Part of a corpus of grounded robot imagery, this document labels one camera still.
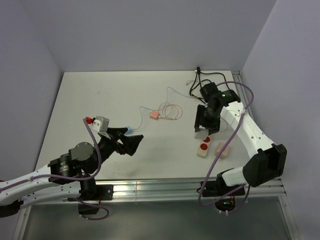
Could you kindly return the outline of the white charger plug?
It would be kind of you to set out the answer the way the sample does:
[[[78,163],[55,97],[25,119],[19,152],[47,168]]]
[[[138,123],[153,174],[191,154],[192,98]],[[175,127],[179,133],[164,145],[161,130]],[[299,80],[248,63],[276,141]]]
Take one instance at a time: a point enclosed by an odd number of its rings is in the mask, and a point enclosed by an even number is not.
[[[209,135],[209,130],[205,128],[200,128],[199,131],[194,133],[194,138],[197,140],[205,140]]]

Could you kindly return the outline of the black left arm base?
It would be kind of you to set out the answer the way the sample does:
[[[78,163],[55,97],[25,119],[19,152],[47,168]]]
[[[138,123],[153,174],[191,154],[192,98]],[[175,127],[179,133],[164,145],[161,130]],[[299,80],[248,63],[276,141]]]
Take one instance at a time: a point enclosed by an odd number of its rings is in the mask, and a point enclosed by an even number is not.
[[[97,185],[96,190],[86,197],[67,198],[68,202],[78,203],[78,213],[81,218],[90,221],[98,221],[107,218],[110,211],[102,206],[102,201],[111,201],[113,199],[114,186],[112,184]],[[100,210],[105,211],[105,215],[94,217]]]

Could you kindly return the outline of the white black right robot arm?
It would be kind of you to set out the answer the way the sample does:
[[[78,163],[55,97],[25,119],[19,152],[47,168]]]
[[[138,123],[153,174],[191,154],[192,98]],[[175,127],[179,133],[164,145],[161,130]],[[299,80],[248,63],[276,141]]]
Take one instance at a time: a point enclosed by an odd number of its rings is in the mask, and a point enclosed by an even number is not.
[[[223,118],[234,130],[244,145],[249,161],[241,167],[226,170],[218,175],[217,191],[229,194],[236,185],[257,187],[280,177],[285,168],[287,149],[283,144],[275,144],[254,122],[234,90],[221,91],[217,84],[205,84],[200,90],[205,102],[198,105],[195,122],[195,139],[204,140],[219,132]]]

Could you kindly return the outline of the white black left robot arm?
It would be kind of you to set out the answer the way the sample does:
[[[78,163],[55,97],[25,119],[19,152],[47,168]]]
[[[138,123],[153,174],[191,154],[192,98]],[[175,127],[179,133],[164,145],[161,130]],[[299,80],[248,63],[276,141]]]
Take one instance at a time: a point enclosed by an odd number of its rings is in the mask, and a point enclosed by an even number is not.
[[[58,199],[98,200],[95,176],[113,153],[133,156],[142,134],[126,136],[126,128],[99,133],[100,140],[80,142],[67,153],[24,176],[0,183],[0,216],[17,214],[31,205]]]

